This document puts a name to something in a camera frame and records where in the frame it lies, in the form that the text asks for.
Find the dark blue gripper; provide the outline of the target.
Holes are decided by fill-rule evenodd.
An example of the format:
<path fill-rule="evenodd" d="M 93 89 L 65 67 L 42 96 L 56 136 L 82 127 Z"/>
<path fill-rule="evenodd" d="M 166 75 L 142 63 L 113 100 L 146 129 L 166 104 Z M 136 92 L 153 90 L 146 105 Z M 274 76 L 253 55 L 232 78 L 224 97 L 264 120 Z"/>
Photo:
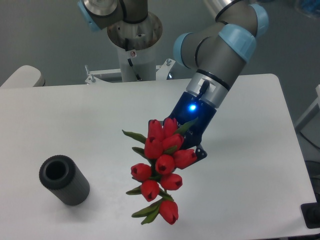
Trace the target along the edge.
<path fill-rule="evenodd" d="M 184 137 L 182 149 L 196 147 L 196 161 L 205 159 L 208 154 L 200 144 L 203 133 L 211 122 L 217 110 L 196 96 L 184 92 L 172 112 L 168 116 L 170 119 L 176 119 L 178 127 L 185 123 L 192 122 L 188 130 L 182 135 Z M 157 128 L 158 121 L 152 119 L 148 122 L 149 128 Z"/>

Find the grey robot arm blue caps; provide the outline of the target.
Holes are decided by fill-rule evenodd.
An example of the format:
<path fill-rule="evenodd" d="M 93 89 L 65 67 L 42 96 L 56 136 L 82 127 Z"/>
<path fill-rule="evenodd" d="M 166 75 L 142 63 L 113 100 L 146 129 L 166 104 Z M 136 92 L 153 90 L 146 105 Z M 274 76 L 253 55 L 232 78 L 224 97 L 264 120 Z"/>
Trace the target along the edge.
<path fill-rule="evenodd" d="M 92 31 L 106 30 L 118 52 L 123 82 L 156 79 L 155 45 L 162 37 L 160 19 L 145 0 L 80 0 L 78 8 Z M 214 24 L 198 33 L 180 35 L 173 45 L 176 63 L 195 69 L 170 117 L 179 125 L 195 124 L 184 136 L 183 149 L 195 147 L 198 160 L 207 153 L 202 135 L 246 63 L 269 18 L 258 4 L 242 0 L 208 0 Z"/>

